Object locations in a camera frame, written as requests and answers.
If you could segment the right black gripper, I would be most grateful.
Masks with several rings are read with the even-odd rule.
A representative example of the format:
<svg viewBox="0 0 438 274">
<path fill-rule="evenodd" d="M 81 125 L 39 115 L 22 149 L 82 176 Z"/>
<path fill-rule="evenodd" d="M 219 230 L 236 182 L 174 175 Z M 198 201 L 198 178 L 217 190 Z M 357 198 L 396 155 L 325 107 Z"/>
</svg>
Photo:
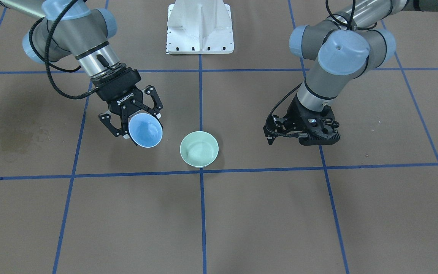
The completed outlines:
<svg viewBox="0 0 438 274">
<path fill-rule="evenodd" d="M 144 95 L 151 97 L 153 107 L 149 107 L 143 102 L 139 102 L 138 107 L 130 103 L 133 99 L 143 99 L 143 95 L 136 87 L 136 83 L 139 81 L 141 81 L 139 71 L 130 67 L 106 68 L 102 74 L 91 78 L 91 82 L 96 88 L 96 94 L 108 104 L 108 109 L 99 114 L 98 119 L 115 137 L 131 138 L 129 120 L 136 114 L 138 107 L 156 118 L 160 127 L 164 128 L 160 121 L 160 111 L 163 109 L 163 104 L 154 86 L 148 85 L 142 91 Z"/>
</svg>

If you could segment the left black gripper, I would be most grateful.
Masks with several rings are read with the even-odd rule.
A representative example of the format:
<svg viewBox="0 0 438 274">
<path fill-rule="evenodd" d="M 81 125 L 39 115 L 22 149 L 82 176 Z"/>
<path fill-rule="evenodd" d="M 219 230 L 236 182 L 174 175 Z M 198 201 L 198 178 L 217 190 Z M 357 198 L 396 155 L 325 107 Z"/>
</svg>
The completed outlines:
<svg viewBox="0 0 438 274">
<path fill-rule="evenodd" d="M 283 118 L 266 118 L 263 132 L 269 145 L 277 138 L 289 138 L 289 135 L 297 137 L 299 143 L 335 143 L 335 115 L 328 105 L 315 112 L 294 97 Z"/>
</svg>

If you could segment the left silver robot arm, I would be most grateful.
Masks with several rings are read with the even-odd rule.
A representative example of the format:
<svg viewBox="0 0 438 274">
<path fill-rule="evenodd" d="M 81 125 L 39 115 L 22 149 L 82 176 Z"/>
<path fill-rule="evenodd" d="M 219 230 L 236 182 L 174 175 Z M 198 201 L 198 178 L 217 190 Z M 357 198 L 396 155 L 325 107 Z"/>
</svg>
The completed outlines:
<svg viewBox="0 0 438 274">
<path fill-rule="evenodd" d="M 340 139 L 332 104 L 353 79 L 394 56 L 396 40 L 377 23 L 400 11 L 438 12 L 438 0 L 354 0 L 316 25 L 297 26 L 290 35 L 292 54 L 314 61 L 285 116 L 270 113 L 263 127 L 269 145 L 279 137 L 304 146 L 332 145 Z"/>
</svg>

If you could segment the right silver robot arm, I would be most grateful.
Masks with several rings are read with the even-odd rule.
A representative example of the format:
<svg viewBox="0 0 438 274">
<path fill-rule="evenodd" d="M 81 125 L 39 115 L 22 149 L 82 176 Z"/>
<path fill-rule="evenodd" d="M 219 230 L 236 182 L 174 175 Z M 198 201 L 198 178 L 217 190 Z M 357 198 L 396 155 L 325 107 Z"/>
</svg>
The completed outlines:
<svg viewBox="0 0 438 274">
<path fill-rule="evenodd" d="M 116 137 L 151 148 L 163 137 L 160 111 L 163 104 L 155 87 L 144 90 L 139 71 L 120 61 L 109 39 L 117 33 L 114 15 L 107 9 L 90 9 L 85 0 L 0 0 L 5 7 L 35 18 L 22 39 L 22 48 L 33 61 L 44 64 L 54 90 L 71 100 L 96 94 L 108 111 L 99 120 Z M 93 89 L 70 95 L 57 87 L 51 69 L 73 73 L 83 70 Z"/>
</svg>

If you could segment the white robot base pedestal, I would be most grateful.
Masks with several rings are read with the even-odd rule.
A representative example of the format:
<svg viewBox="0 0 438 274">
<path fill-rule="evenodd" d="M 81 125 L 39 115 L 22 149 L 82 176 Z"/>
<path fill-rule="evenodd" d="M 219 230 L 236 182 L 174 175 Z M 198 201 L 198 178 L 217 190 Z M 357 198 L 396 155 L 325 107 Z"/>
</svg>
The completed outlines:
<svg viewBox="0 0 438 274">
<path fill-rule="evenodd" d="M 167 54 L 231 54 L 230 5 L 222 0 L 176 0 L 168 6 Z"/>
</svg>

